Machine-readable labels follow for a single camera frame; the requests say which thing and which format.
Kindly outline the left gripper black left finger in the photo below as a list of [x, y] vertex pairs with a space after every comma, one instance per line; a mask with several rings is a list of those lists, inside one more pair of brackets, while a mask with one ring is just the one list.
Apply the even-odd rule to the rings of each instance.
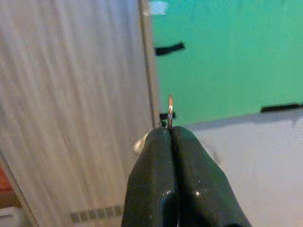
[[127, 182], [123, 227], [175, 227], [179, 193], [170, 132], [154, 129], [146, 137]]

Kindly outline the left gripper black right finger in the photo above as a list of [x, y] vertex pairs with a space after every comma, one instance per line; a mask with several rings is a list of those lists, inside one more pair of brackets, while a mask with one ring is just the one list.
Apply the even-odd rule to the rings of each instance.
[[222, 169], [188, 129], [176, 126], [171, 139], [180, 193], [181, 227], [249, 227]]

